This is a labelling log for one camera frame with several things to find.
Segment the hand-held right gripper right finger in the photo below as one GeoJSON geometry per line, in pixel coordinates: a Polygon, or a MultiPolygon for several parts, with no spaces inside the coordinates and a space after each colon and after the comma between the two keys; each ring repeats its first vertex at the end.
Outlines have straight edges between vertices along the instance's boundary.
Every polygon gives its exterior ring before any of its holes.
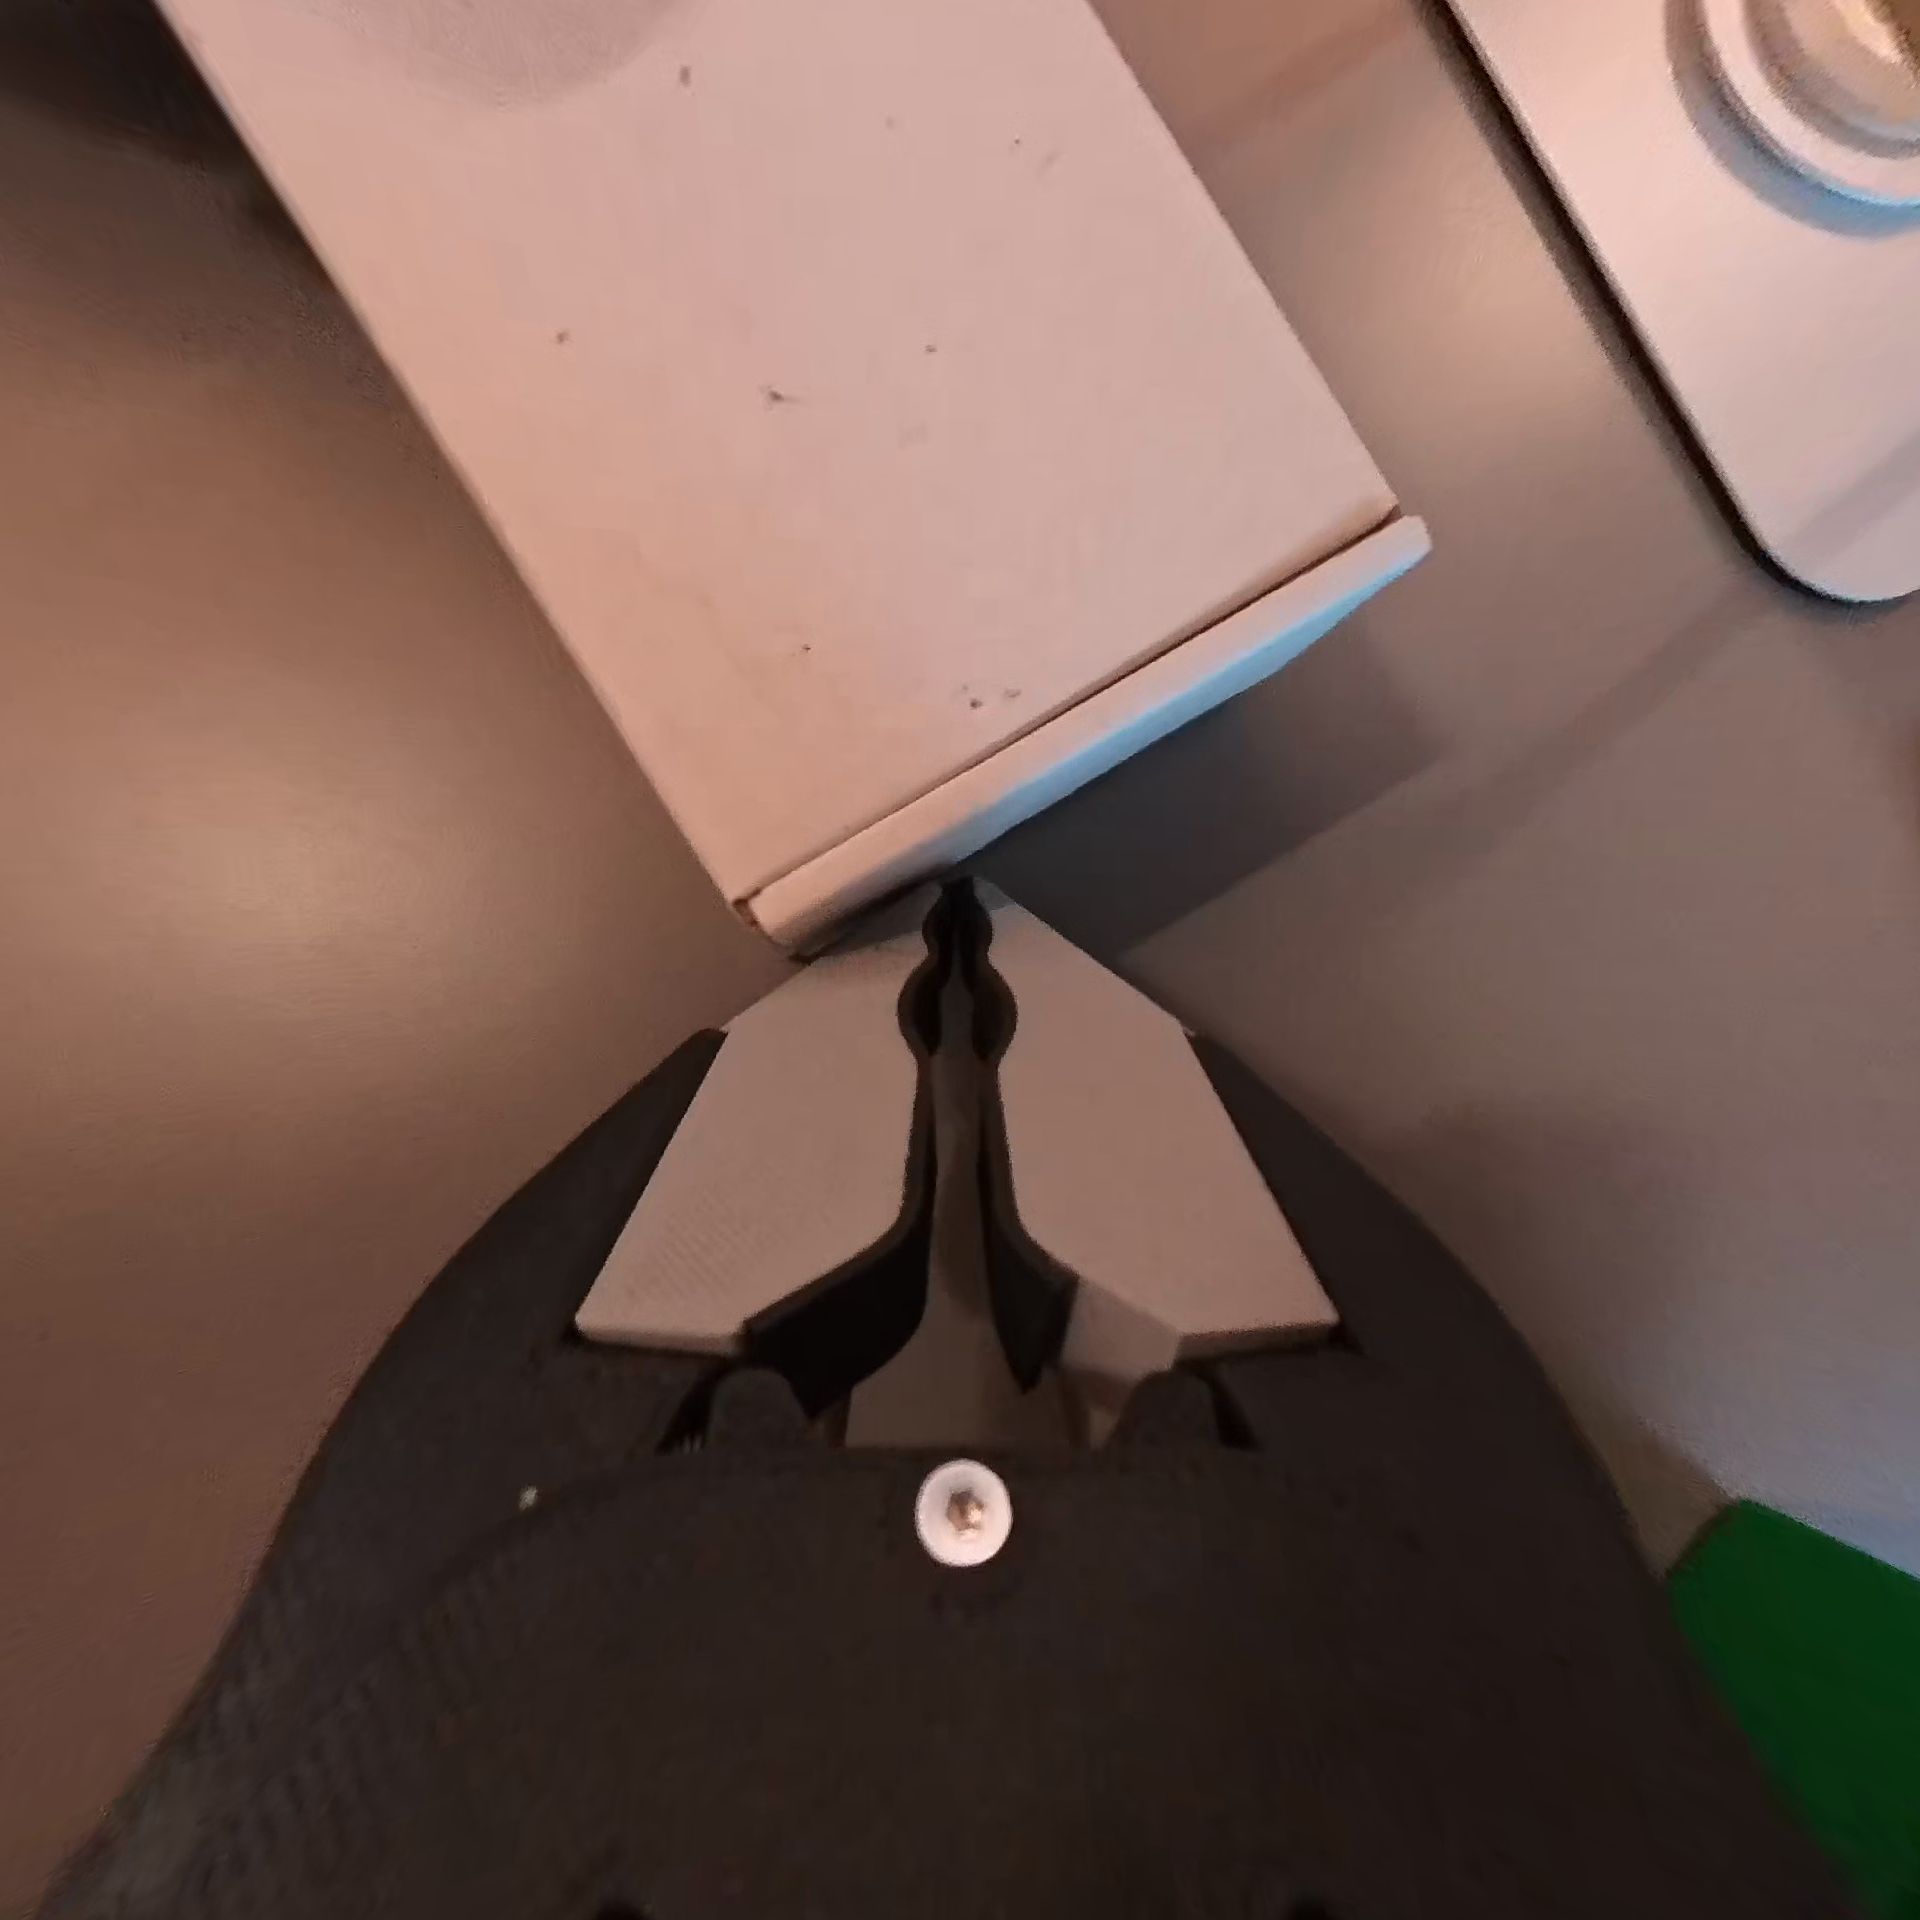
{"type": "Polygon", "coordinates": [[[1116,1407],[1182,1363],[1336,1327],[1174,1015],[976,879],[959,978],[987,1303],[1022,1391],[1062,1376],[1116,1407]]]}

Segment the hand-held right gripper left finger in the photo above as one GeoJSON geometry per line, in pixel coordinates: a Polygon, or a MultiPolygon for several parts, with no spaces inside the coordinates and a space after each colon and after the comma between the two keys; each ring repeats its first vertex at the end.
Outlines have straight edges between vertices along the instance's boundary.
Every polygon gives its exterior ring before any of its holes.
{"type": "Polygon", "coordinates": [[[947,931],[918,886],[724,1027],[582,1339],[758,1367],[808,1414],[900,1352],[928,1295],[947,931]]]}

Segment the white cardboard mailer box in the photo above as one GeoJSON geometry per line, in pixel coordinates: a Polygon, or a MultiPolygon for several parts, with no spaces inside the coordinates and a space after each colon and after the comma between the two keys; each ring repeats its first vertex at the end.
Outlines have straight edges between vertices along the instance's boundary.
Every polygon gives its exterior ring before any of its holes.
{"type": "Polygon", "coordinates": [[[779,949],[1431,549],[1091,4],[159,12],[779,949]]]}

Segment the green plastic bin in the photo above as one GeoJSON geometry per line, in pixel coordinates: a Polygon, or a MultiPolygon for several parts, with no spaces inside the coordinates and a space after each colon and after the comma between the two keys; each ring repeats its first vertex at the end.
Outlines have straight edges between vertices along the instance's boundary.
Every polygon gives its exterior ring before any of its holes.
{"type": "Polygon", "coordinates": [[[1719,1699],[1866,1912],[1916,1917],[1916,1576],[1734,1502],[1663,1583],[1719,1699]]]}

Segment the instruction sheet on stand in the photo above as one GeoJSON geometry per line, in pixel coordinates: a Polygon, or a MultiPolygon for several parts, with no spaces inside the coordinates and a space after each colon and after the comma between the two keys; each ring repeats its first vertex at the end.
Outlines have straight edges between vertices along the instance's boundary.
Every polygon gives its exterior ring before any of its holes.
{"type": "Polygon", "coordinates": [[[1749,534],[1916,594],[1916,4],[1451,14],[1749,534]]]}

